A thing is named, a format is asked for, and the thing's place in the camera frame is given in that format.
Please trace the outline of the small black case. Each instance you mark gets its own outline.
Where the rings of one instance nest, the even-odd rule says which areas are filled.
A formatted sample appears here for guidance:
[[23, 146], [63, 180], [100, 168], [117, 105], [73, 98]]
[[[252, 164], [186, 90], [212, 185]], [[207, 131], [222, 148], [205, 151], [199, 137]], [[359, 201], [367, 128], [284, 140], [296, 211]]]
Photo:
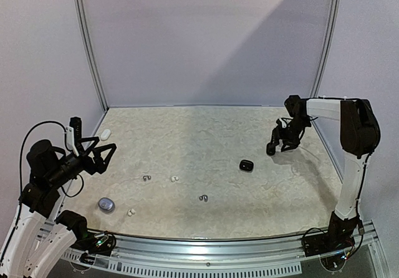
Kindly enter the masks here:
[[268, 143], [268, 144], [266, 145], [266, 153], [267, 153], [268, 156], [273, 156], [273, 155], [275, 155], [275, 153], [276, 153], [276, 147], [275, 147], [275, 145], [272, 144], [272, 143]]

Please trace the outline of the white oval charging case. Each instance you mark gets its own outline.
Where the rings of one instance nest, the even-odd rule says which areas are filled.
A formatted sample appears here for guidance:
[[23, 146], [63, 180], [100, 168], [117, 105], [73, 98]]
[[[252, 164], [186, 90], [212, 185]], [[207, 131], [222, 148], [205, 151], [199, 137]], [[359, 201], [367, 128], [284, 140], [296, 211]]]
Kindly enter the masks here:
[[100, 140], [101, 141], [106, 141], [109, 139], [111, 136], [111, 130], [110, 129], [105, 129], [101, 134], [100, 134]]

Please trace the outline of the glossy black earbud charging case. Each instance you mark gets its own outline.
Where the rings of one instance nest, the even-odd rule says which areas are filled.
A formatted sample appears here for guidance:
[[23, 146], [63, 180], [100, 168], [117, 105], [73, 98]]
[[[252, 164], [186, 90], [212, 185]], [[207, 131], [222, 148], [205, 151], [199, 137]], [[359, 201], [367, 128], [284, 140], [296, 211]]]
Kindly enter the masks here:
[[254, 169], [254, 163], [251, 160], [241, 160], [239, 163], [239, 169], [251, 173]]

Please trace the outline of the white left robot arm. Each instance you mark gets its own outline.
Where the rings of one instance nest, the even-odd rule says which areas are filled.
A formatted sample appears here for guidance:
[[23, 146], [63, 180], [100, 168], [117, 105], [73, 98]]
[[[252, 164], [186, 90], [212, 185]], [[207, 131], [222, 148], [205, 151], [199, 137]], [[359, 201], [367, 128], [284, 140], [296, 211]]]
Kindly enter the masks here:
[[97, 137], [83, 141], [90, 142], [90, 146], [70, 154], [49, 140], [40, 140], [31, 147], [27, 154], [29, 183], [19, 197], [16, 223], [1, 249], [1, 277], [46, 277], [70, 247], [83, 251], [84, 256], [111, 255], [115, 236], [107, 231], [88, 232], [86, 218], [69, 210], [58, 215], [53, 231], [37, 249], [33, 248], [60, 198], [59, 189], [83, 171], [90, 175], [104, 173], [117, 149], [114, 143], [98, 146]]

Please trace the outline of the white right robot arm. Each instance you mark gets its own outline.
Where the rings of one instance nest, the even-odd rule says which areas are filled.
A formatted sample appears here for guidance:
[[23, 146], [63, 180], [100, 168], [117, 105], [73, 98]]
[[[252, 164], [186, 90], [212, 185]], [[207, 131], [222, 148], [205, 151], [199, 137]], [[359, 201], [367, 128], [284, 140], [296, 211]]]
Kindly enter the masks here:
[[302, 98], [290, 95], [284, 102], [289, 118], [280, 118], [272, 130], [266, 153], [272, 156], [295, 150], [307, 127], [315, 118], [336, 120], [340, 124], [340, 145], [344, 152], [344, 178], [338, 203], [331, 214], [327, 232], [321, 239], [329, 251], [350, 240], [360, 227], [359, 200], [368, 161], [380, 143], [381, 133], [369, 100], [362, 98]]

